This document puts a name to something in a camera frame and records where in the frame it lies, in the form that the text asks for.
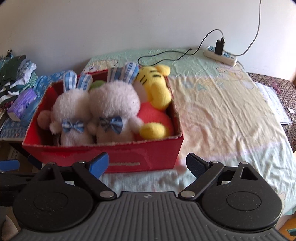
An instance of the bow tie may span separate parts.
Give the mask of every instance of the bow tie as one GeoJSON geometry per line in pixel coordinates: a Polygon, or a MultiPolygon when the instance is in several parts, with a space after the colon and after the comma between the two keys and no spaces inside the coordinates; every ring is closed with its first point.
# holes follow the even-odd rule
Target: bow tie
{"type": "Polygon", "coordinates": [[[120,116],[116,117],[109,117],[109,118],[102,118],[100,117],[100,125],[104,129],[105,132],[109,128],[111,128],[116,134],[120,134],[122,131],[122,118],[120,116]]]}
{"type": "Polygon", "coordinates": [[[82,133],[84,131],[84,123],[82,121],[77,121],[75,124],[72,124],[68,120],[64,120],[62,123],[63,131],[69,132],[71,129],[75,129],[79,133],[82,133]]]}

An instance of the red box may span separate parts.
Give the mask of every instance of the red box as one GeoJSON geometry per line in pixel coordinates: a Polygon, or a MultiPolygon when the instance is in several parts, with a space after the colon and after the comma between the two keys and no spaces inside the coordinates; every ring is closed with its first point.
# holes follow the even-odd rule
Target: red box
{"type": "MultiPolygon", "coordinates": [[[[95,80],[106,80],[107,71],[92,74],[95,80]]],[[[62,81],[52,83],[46,90],[28,127],[22,146],[43,163],[56,162],[59,166],[71,166],[84,160],[90,161],[102,152],[109,154],[110,164],[106,172],[138,172],[173,168],[177,160],[183,135],[179,116],[173,101],[167,109],[174,125],[175,136],[165,140],[145,140],[129,144],[109,143],[89,146],[53,146],[53,136],[37,125],[37,117],[42,110],[51,110],[57,97],[63,92],[62,81]]]]}

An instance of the white power strip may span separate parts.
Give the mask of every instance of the white power strip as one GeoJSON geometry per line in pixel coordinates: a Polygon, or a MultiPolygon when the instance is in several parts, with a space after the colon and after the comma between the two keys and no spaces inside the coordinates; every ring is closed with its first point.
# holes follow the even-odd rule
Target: white power strip
{"type": "Polygon", "coordinates": [[[208,58],[212,58],[215,60],[218,60],[219,62],[222,62],[224,64],[235,66],[237,63],[237,57],[230,55],[223,51],[222,55],[215,54],[215,47],[213,46],[207,46],[204,51],[204,56],[208,58]]]}

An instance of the black charger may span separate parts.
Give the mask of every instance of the black charger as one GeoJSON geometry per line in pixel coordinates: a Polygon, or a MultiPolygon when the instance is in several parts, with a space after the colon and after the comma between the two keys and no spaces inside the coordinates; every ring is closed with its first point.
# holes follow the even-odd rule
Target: black charger
{"type": "Polygon", "coordinates": [[[217,40],[215,54],[222,55],[224,49],[224,38],[217,40]]]}

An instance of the wall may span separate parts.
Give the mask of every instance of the wall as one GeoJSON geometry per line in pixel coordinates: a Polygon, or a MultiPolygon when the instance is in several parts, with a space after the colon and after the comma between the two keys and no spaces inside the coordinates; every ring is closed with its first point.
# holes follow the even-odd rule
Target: wall
{"type": "MultiPolygon", "coordinates": [[[[242,53],[256,33],[258,6],[259,0],[6,0],[0,53],[27,54],[38,74],[81,71],[89,58],[108,52],[196,47],[214,28],[223,30],[227,51],[242,53]]],[[[239,57],[247,71],[292,80],[295,26],[293,1],[263,0],[258,39],[239,57]]],[[[213,33],[204,46],[220,37],[213,33]]]]}

